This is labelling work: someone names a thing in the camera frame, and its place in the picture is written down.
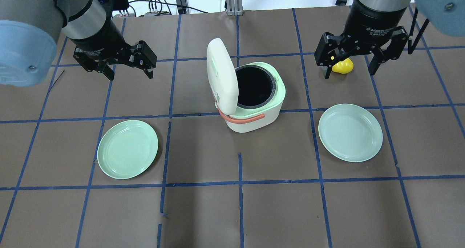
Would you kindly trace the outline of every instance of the brown table surface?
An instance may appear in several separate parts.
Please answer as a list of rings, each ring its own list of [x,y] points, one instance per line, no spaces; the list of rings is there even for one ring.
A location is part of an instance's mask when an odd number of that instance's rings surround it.
[[[44,82],[0,87],[0,247],[463,247],[465,38],[429,26],[417,51],[374,77],[357,56],[353,72],[324,80],[313,53],[348,14],[114,19],[128,43],[157,54],[152,80],[121,65],[112,82],[88,73],[61,36]],[[401,25],[411,19],[408,9]],[[218,115],[205,58],[216,37],[234,65],[278,70],[287,94],[271,125],[240,134]],[[321,144],[319,119],[340,103],[379,121],[373,159],[348,163]],[[114,180],[96,149],[127,119],[153,127],[158,154],[143,174]]]

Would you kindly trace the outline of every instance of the blue tape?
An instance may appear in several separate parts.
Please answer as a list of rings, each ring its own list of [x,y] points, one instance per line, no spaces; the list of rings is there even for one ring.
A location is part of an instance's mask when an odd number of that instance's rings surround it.
[[[239,16],[236,16],[236,47],[237,47],[237,65],[236,67],[240,66],[240,49],[239,49]]]
[[[126,27],[126,18],[123,19],[123,26],[121,28],[121,34],[124,34],[125,27]],[[116,65],[113,66],[113,72],[115,72],[115,70],[116,70]],[[94,159],[92,162],[92,168],[91,168],[90,175],[89,175],[89,181],[88,181],[88,186],[86,190],[86,197],[84,199],[84,205],[82,207],[81,219],[79,222],[79,228],[78,228],[78,234],[76,237],[75,248],[79,247],[79,243],[81,239],[82,226],[84,224],[84,218],[86,216],[87,203],[89,200],[89,194],[90,194],[90,190],[92,186],[93,173],[95,171],[95,160],[97,159],[98,145],[100,144],[100,140],[102,139],[102,135],[103,135],[103,127],[105,125],[106,111],[108,110],[108,102],[110,101],[110,94],[111,94],[112,86],[113,86],[113,81],[110,81],[108,84],[108,90],[106,92],[105,107],[103,108],[103,114],[102,114],[102,123],[100,125],[100,131],[98,132],[97,145],[95,147]]]
[[[440,180],[440,179],[465,179],[465,175],[418,175],[402,176],[402,180]],[[366,181],[392,181],[399,177],[366,177],[366,178],[332,178],[324,179],[324,182],[366,182]],[[161,187],[202,187],[215,185],[245,185],[245,184],[293,184],[293,183],[319,183],[319,179],[298,180],[249,180],[249,181],[218,181],[199,183],[152,183],[152,184],[122,184],[122,185],[91,185],[91,189],[120,189],[120,188],[161,188]],[[19,187],[19,191],[29,190],[65,190],[86,189],[86,185],[60,185],[60,186],[32,186]],[[12,191],[15,187],[0,187],[0,191]]]
[[[160,197],[160,213],[163,213],[165,207],[165,190],[166,190],[166,176],[168,174],[168,157],[170,152],[170,139],[171,139],[171,121],[168,122],[168,133],[166,135],[166,149],[165,149],[165,164],[163,166],[163,180]]]
[[[0,124],[25,124],[36,123],[38,120],[14,120],[14,121],[0,121]]]
[[[178,30],[176,31],[176,46],[174,48],[173,60],[173,77],[171,78],[171,94],[170,94],[170,111],[169,117],[173,117],[173,97],[174,97],[174,82],[176,81],[176,64],[178,62],[178,47],[179,47],[179,31],[181,29],[181,15],[178,18]]]
[[[194,117],[194,116],[211,116],[211,115],[219,115],[219,112],[180,113],[180,114],[173,114],[173,117]]]
[[[240,58],[278,57],[278,56],[297,56],[297,55],[300,55],[300,53],[277,53],[277,54],[241,55]]]
[[[414,12],[412,10],[412,7],[409,5],[408,8],[409,8],[410,14],[413,16]],[[419,30],[420,26],[418,25],[418,22],[415,22],[415,25],[416,25],[417,29]],[[422,40],[422,42],[423,42],[423,44],[424,44],[424,46],[426,48],[426,52],[428,54],[428,57],[430,58],[431,64],[433,65],[433,68],[434,68],[434,70],[436,72],[437,78],[439,79],[439,81],[441,83],[441,86],[442,86],[442,88],[444,90],[444,94],[447,97],[447,100],[449,101],[450,107],[452,107],[452,111],[454,112],[455,119],[457,119],[457,123],[458,123],[458,126],[460,127],[460,131],[462,132],[462,136],[465,138],[465,129],[464,129],[463,125],[462,125],[462,122],[460,121],[460,118],[458,117],[457,109],[455,109],[455,105],[452,102],[452,98],[450,97],[450,94],[447,91],[447,88],[445,87],[445,84],[444,84],[444,81],[443,81],[443,79],[441,77],[441,74],[439,73],[439,70],[437,69],[437,66],[436,66],[436,64],[434,62],[434,59],[433,59],[432,55],[431,55],[431,52],[430,52],[431,48],[428,47],[428,44],[426,44],[426,40],[425,40],[425,38],[423,36],[421,37],[421,40]]]
[[[302,63],[302,72],[304,74],[304,84],[305,84],[305,91],[307,93],[308,108],[312,109],[312,103],[310,101],[308,83],[307,83],[307,73],[306,73],[306,70],[305,70],[304,54],[303,54],[303,51],[302,51],[302,41],[300,39],[299,24],[297,23],[297,16],[295,15],[295,9],[294,8],[292,8],[292,15],[294,16],[295,29],[296,29],[296,32],[297,32],[297,40],[299,41],[300,62]],[[328,247],[332,248],[331,230],[330,230],[330,227],[329,227],[329,218],[328,218],[328,210],[327,210],[327,205],[326,205],[326,196],[324,194],[324,180],[323,180],[323,174],[322,174],[322,171],[321,171],[321,164],[320,164],[320,159],[319,159],[318,141],[317,141],[316,132],[315,132],[314,114],[313,114],[312,111],[308,111],[308,112],[310,113],[310,124],[312,126],[312,135],[313,135],[314,146],[315,146],[315,156],[316,156],[316,159],[317,159],[318,177],[319,177],[319,183],[320,183],[320,188],[321,188],[321,200],[322,200],[322,205],[323,205],[324,223],[326,225],[326,233],[327,233],[327,238],[328,238]]]
[[[281,110],[279,112],[308,112],[308,109],[287,109],[287,110]]]
[[[240,218],[240,247],[244,248],[244,195],[242,193],[242,154],[238,154],[239,158],[239,218]]]
[[[157,248],[160,248],[160,245],[161,245],[161,223],[158,224]]]
[[[365,62],[367,63],[367,66],[370,64],[368,62],[368,57],[367,56],[365,56]],[[415,226],[415,221],[413,220],[412,210],[410,209],[410,202],[409,202],[408,197],[407,197],[407,192],[405,191],[404,181],[402,180],[402,173],[400,172],[400,168],[397,165],[397,155],[396,155],[396,152],[394,150],[394,144],[392,143],[391,133],[390,133],[389,127],[387,125],[383,105],[382,105],[381,99],[379,97],[379,92],[377,90],[375,79],[374,79],[373,76],[370,76],[370,78],[372,80],[372,85],[373,85],[373,89],[374,89],[374,92],[375,92],[375,95],[376,95],[376,100],[377,100],[378,105],[379,105],[379,110],[380,110],[381,116],[383,118],[383,123],[384,123],[384,127],[385,127],[385,130],[386,130],[387,139],[389,141],[389,146],[391,148],[392,158],[394,160],[394,164],[395,164],[395,167],[396,167],[396,170],[397,170],[397,176],[399,178],[400,188],[402,190],[402,195],[404,197],[404,202],[405,202],[405,206],[407,208],[407,213],[408,213],[408,217],[409,217],[409,220],[410,220],[410,226],[412,227],[413,236],[415,238],[415,243],[417,244],[417,248],[421,248],[420,239],[419,239],[418,233],[417,233],[417,228]]]
[[[179,61],[202,61],[202,60],[206,60],[206,57],[177,59],[178,62]]]

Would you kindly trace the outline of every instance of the blue grid line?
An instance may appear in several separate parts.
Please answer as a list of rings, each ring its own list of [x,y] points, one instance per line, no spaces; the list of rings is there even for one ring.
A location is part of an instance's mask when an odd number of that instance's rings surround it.
[[[239,225],[240,225],[240,248],[244,248],[244,195],[242,193],[242,153],[238,154],[239,159]]]
[[[90,187],[91,189],[158,188],[158,187],[164,187],[164,184],[147,183],[147,184],[91,185]]]
[[[166,190],[166,176],[168,174],[168,157],[170,152],[170,139],[171,139],[171,121],[168,122],[168,133],[166,136],[166,149],[165,149],[165,164],[163,166],[163,180],[160,197],[160,213],[163,213],[165,208],[165,190]]]
[[[0,124],[26,124],[36,123],[37,120],[15,120],[15,121],[0,121]]]
[[[362,107],[363,109],[366,109],[366,110],[372,110],[372,109],[379,109],[379,107]],[[321,112],[321,111],[325,111],[325,110],[328,110],[329,108],[314,108],[312,109],[312,112]]]
[[[179,61],[202,61],[206,60],[206,57],[199,57],[199,58],[183,58],[183,59],[178,59]]]
[[[404,180],[465,179],[465,175],[419,175],[403,176]]]
[[[123,26],[121,27],[121,34],[124,33],[125,27],[126,27],[126,18],[123,19]],[[115,72],[115,70],[116,70],[116,65],[113,66],[113,72]],[[86,217],[86,210],[87,210],[87,204],[89,201],[89,195],[90,195],[90,190],[92,186],[93,173],[95,171],[95,160],[97,159],[98,145],[100,144],[100,140],[102,139],[103,127],[105,126],[106,111],[108,110],[108,102],[110,101],[110,94],[111,94],[112,86],[113,86],[113,81],[110,81],[108,84],[108,90],[106,92],[105,107],[103,108],[103,114],[102,114],[102,123],[100,125],[100,131],[98,132],[97,145],[95,147],[92,168],[90,170],[89,181],[88,181],[87,190],[86,190],[86,197],[84,198],[84,203],[82,206],[82,213],[81,213],[81,218],[79,221],[79,228],[78,228],[78,233],[76,236],[75,248],[79,247],[79,243],[81,240],[82,227],[84,225],[84,218]]]
[[[463,107],[465,103],[454,104],[456,107]],[[434,108],[434,107],[450,107],[450,104],[420,104],[420,105],[389,105],[383,106],[383,109],[404,109],[404,108]],[[375,107],[362,107],[367,110],[379,109]],[[328,108],[314,108],[312,112],[321,112],[328,110]],[[280,112],[308,112],[308,109],[283,109]],[[219,112],[200,112],[200,113],[178,113],[173,114],[173,118],[177,117],[195,117],[195,116],[213,116],[219,115]],[[64,119],[42,119],[42,120],[12,120],[0,121],[0,124],[22,124],[22,123],[48,123],[48,122],[75,122],[75,121],[100,121],[100,120],[124,120],[124,119],[152,119],[152,118],[166,118],[168,114],[161,115],[134,115],[134,116],[111,116],[111,117],[81,117],[81,118],[64,118]]]
[[[237,65],[236,67],[239,67],[239,61],[240,61],[240,49],[239,49],[239,16],[236,16],[236,47],[237,47]]]
[[[393,181],[399,177],[368,177],[368,178],[334,178],[324,179],[324,182],[373,182],[373,181]]]
[[[91,172],[90,172],[90,176],[89,176],[89,182],[88,182],[88,185],[86,186],[86,189],[87,189],[86,190],[86,197],[84,197],[84,204],[82,206],[81,218],[79,220],[78,234],[76,236],[76,245],[75,245],[76,248],[79,247],[79,242],[81,241],[82,226],[84,224],[84,217],[86,215],[87,203],[89,201],[90,185],[92,184],[92,178],[93,178],[94,170],[95,170],[95,162],[92,163],[92,168],[91,168]]]
[[[403,180],[440,180],[440,179],[465,179],[465,175],[417,175],[402,176]],[[399,177],[365,177],[365,178],[331,178],[323,179],[324,182],[366,182],[366,181],[392,181]],[[245,185],[245,184],[294,184],[294,183],[319,183],[319,179],[298,180],[249,180],[249,181],[217,181],[198,183],[151,183],[151,184],[122,184],[122,185],[91,185],[91,189],[121,189],[121,188],[161,188],[161,187],[202,187],[218,185]],[[66,190],[86,189],[86,185],[60,185],[60,186],[32,186],[19,187],[19,191],[33,190]],[[15,187],[0,187],[0,191],[12,191]]]
[[[390,107],[383,106],[383,109],[431,108],[431,107],[450,107],[450,104],[393,105]]]
[[[415,50],[437,50],[437,49],[464,49],[465,46],[442,46],[442,47],[417,47]],[[315,52],[304,52],[303,55],[313,55]],[[253,58],[253,57],[277,57],[277,56],[295,56],[300,55],[300,53],[277,53],[277,54],[259,54],[259,55],[241,55],[239,58]],[[177,61],[198,61],[198,60],[206,60],[206,57],[195,57],[195,58],[179,58]],[[157,59],[157,62],[174,62],[174,59]],[[76,67],[80,66],[79,64],[53,64],[50,67]]]
[[[367,63],[367,66],[370,64],[368,62],[368,57],[367,56],[365,56],[365,62]],[[408,213],[408,217],[409,217],[409,220],[410,220],[410,226],[412,227],[413,236],[415,238],[415,243],[417,244],[417,248],[421,248],[420,239],[419,239],[418,233],[417,233],[417,228],[415,226],[415,221],[413,220],[412,210],[410,209],[410,202],[409,202],[408,197],[407,197],[407,192],[405,191],[405,185],[404,185],[404,181],[402,179],[402,173],[400,172],[400,168],[397,165],[398,164],[397,163],[397,155],[396,155],[396,152],[394,150],[394,144],[392,143],[391,133],[390,133],[389,127],[387,125],[386,116],[384,114],[383,105],[381,103],[381,98],[379,97],[379,92],[377,90],[377,86],[376,86],[376,82],[375,82],[374,77],[370,76],[370,79],[372,80],[373,89],[374,89],[374,92],[375,92],[375,95],[376,95],[376,100],[377,100],[377,102],[379,104],[379,110],[380,110],[381,116],[383,118],[383,123],[384,123],[384,127],[385,127],[385,130],[386,130],[387,139],[389,141],[389,146],[391,148],[392,158],[394,160],[394,165],[396,167],[397,176],[399,178],[400,188],[402,190],[402,195],[404,197],[405,207],[407,208],[407,213]]]
[[[160,248],[160,245],[161,245],[161,223],[158,224],[157,248]]]
[[[443,49],[463,49],[465,48],[465,45],[461,45],[461,46],[442,46],[442,47],[428,47],[428,46],[425,46],[425,50],[443,50]]]
[[[412,10],[412,7],[409,5],[408,8],[409,8],[410,14],[412,14],[412,16],[413,16],[414,12]],[[420,26],[418,25],[418,22],[415,22],[415,25],[416,25],[417,29],[420,29]],[[462,125],[462,122],[460,121],[460,118],[458,117],[457,109],[455,109],[455,105],[452,102],[452,98],[450,97],[450,94],[447,91],[447,88],[445,87],[445,83],[444,83],[444,81],[443,81],[443,79],[441,77],[441,74],[440,74],[439,70],[437,69],[437,66],[436,66],[436,64],[434,62],[433,56],[431,55],[431,52],[430,52],[430,48],[428,47],[428,44],[426,44],[425,38],[423,36],[421,37],[421,40],[422,40],[423,44],[425,45],[426,52],[428,53],[428,57],[430,58],[431,64],[433,65],[433,68],[434,68],[434,70],[436,72],[437,78],[439,79],[439,81],[441,83],[441,86],[442,86],[442,88],[444,90],[444,94],[447,97],[447,100],[449,101],[450,107],[452,107],[452,111],[454,112],[455,119],[457,119],[457,123],[458,123],[458,126],[460,127],[460,131],[462,132],[462,135],[465,138],[465,129],[464,129],[463,125]]]
[[[309,96],[309,91],[308,91],[307,73],[306,73],[306,70],[305,70],[304,54],[303,54],[303,51],[302,51],[302,41],[300,39],[299,24],[297,23],[297,16],[295,15],[295,9],[294,8],[292,8],[292,15],[294,17],[295,29],[296,29],[296,32],[297,32],[297,40],[299,41],[300,61],[302,63],[302,72],[303,72],[303,77],[304,77],[305,91],[306,91],[306,94],[307,94],[308,108],[312,109],[312,102],[310,101],[310,96]],[[326,205],[326,196],[324,194],[324,180],[323,180],[323,174],[321,172],[321,164],[320,164],[320,159],[319,159],[318,141],[317,141],[316,132],[315,132],[314,114],[313,114],[313,111],[308,111],[308,112],[310,113],[310,124],[312,126],[312,135],[313,135],[313,139],[314,139],[315,156],[316,156],[316,159],[317,159],[318,177],[319,177],[320,190],[321,190],[321,201],[322,201],[322,205],[323,205],[324,223],[326,225],[326,233],[327,233],[327,238],[328,238],[328,247],[332,248],[331,230],[329,228],[328,209],[327,209],[327,205]]]
[[[300,179],[300,180],[251,180],[243,181],[242,184],[289,184],[289,183],[319,183],[320,179]]]
[[[287,110],[280,110],[279,112],[308,112],[308,109],[287,109]]]
[[[20,187],[20,191],[30,190],[71,190],[71,189],[87,189],[86,185],[63,185],[63,186],[27,186]]]
[[[173,61],[173,77],[171,78],[171,95],[170,95],[170,112],[169,117],[173,117],[173,97],[174,97],[174,82],[176,81],[176,64],[178,62],[178,47],[179,47],[179,31],[181,29],[181,15],[178,17],[178,30],[176,32],[176,46],[174,48]]]
[[[211,116],[211,115],[219,115],[219,112],[178,113],[178,114],[173,114],[173,117],[194,117],[194,116]]]
[[[68,38],[66,37],[65,41],[63,42],[63,47],[61,47],[61,51],[60,51],[60,55],[58,56],[57,64],[60,63],[60,60],[63,57],[63,52],[65,51],[65,45],[66,45],[67,41],[68,41]],[[37,120],[37,125],[35,126],[34,134],[32,135],[32,138],[31,138],[31,143],[29,144],[28,153],[26,154],[23,166],[21,168],[21,172],[20,172],[20,175],[18,177],[18,182],[16,183],[15,191],[13,192],[13,197],[11,198],[10,206],[8,208],[7,216],[5,217],[5,221],[3,222],[3,227],[2,227],[1,232],[0,232],[0,243],[1,243],[2,239],[3,239],[3,235],[5,234],[5,229],[7,228],[8,220],[10,219],[10,215],[11,215],[11,211],[13,209],[13,205],[15,204],[16,195],[18,194],[18,189],[20,187],[21,180],[23,178],[26,165],[28,164],[28,160],[29,160],[29,156],[31,154],[33,144],[34,144],[34,140],[35,140],[35,137],[37,135],[37,131],[39,130],[40,120],[42,119],[42,116],[44,114],[45,106],[47,105],[48,97],[50,95],[50,89],[51,89],[51,87],[53,85],[53,81],[55,80],[57,70],[58,70],[58,67],[55,67],[55,70],[53,71],[52,79],[50,80],[50,84],[48,85],[47,94],[45,95],[44,103],[42,105],[42,110],[40,111],[40,116],[39,116],[39,118]]]
[[[106,117],[106,120],[123,120],[123,119],[150,119],[150,118],[166,118],[170,117],[168,114],[161,115],[132,115],[132,116],[113,116]]]
[[[277,54],[258,54],[258,55],[241,55],[239,58],[255,58],[255,57],[278,57],[278,56],[296,56],[300,53],[277,53]]]

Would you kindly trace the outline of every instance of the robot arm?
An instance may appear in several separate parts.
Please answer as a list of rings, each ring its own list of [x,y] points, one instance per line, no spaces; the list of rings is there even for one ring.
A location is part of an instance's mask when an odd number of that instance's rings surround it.
[[[465,35],[465,0],[416,2],[440,31]],[[340,36],[324,33],[315,51],[317,65],[327,67],[324,77],[329,78],[333,65],[354,55],[374,55],[368,66],[370,75],[382,63],[397,60],[410,37],[402,26],[397,26],[409,3],[410,0],[353,0],[344,32]],[[389,41],[389,46],[382,49]]]
[[[151,79],[157,57],[144,41],[127,44],[98,0],[1,0],[0,84],[40,83],[56,55],[60,31],[76,44],[74,57],[87,71],[113,80],[108,64],[142,69]]]

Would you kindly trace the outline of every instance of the yellow toy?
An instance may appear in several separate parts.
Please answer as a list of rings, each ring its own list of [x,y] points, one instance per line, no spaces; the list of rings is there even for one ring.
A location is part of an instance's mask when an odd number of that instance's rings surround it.
[[[338,62],[335,66],[332,67],[333,72],[338,72],[341,74],[347,74],[353,70],[353,62],[347,58],[342,62]]]

